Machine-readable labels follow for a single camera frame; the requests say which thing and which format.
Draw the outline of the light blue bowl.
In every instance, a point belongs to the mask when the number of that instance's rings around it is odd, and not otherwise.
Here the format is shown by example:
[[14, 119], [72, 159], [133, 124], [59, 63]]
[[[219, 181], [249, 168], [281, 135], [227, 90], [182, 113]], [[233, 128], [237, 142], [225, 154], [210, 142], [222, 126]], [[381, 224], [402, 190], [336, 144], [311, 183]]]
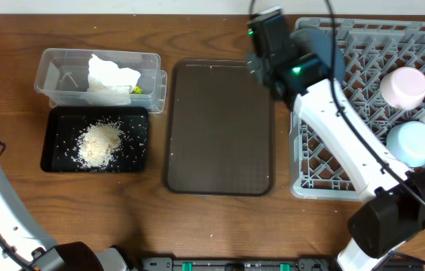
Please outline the light blue bowl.
[[394, 126], [386, 143], [390, 153], [407, 166], [425, 165], [425, 123], [409, 121]]

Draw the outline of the white napkin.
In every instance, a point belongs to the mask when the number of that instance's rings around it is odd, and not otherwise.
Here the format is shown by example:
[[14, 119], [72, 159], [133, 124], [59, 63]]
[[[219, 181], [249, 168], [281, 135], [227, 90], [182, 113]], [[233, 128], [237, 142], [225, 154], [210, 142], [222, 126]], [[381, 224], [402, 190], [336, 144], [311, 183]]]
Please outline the white napkin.
[[131, 103], [132, 90], [141, 74], [130, 68], [119, 68], [115, 62], [93, 54], [88, 62], [88, 88], [85, 99], [90, 105], [120, 106]]

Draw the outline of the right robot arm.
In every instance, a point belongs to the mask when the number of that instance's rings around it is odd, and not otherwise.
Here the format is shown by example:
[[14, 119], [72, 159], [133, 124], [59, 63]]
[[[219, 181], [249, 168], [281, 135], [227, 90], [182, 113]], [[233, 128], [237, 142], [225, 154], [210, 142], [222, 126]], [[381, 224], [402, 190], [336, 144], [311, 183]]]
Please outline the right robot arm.
[[279, 8], [251, 14], [247, 28], [250, 73], [321, 138], [362, 204], [347, 223], [351, 239], [338, 267], [378, 268], [425, 230], [425, 171], [413, 172], [391, 155], [346, 100], [335, 33], [291, 32]]

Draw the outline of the yellow green snack wrapper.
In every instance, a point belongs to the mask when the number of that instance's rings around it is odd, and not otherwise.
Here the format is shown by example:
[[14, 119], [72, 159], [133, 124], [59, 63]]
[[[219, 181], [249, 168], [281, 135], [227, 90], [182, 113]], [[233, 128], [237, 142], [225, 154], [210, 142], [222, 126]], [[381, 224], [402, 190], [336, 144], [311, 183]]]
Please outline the yellow green snack wrapper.
[[142, 88], [135, 86], [132, 90], [132, 94], [142, 94], [143, 90]]

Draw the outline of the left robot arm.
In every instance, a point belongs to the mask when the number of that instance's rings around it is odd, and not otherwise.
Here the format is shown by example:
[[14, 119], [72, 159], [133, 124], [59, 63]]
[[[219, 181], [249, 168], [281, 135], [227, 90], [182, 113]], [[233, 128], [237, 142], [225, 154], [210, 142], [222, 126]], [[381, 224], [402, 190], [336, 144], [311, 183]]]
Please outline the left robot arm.
[[0, 270], [131, 269], [114, 247], [95, 253], [83, 242], [59, 245], [31, 216], [0, 165]]

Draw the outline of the dark blue plate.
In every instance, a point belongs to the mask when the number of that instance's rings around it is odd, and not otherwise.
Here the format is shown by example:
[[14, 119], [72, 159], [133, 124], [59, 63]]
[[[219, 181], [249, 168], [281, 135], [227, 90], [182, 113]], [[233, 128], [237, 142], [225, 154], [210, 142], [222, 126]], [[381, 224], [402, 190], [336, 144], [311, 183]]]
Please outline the dark blue plate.
[[304, 28], [293, 32], [290, 39], [298, 49], [299, 56], [313, 53], [329, 68], [332, 66], [332, 48], [335, 49], [335, 79], [342, 83], [346, 73], [344, 55], [337, 45], [332, 46], [332, 37], [316, 28]]

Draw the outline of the pink white bowl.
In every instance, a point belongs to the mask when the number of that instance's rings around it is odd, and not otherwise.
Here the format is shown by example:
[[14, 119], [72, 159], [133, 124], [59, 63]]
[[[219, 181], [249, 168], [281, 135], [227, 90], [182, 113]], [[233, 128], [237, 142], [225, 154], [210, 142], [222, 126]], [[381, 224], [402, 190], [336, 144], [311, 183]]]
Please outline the pink white bowl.
[[415, 68], [402, 67], [385, 75], [379, 89], [391, 107], [411, 110], [425, 97], [425, 75]]

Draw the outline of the rice leftovers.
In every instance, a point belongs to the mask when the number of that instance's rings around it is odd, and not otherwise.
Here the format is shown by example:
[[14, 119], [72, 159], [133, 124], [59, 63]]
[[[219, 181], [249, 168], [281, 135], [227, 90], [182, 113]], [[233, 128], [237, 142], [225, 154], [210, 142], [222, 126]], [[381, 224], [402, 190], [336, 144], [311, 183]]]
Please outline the rice leftovers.
[[145, 166], [144, 115], [64, 116], [51, 135], [52, 172], [138, 172]]

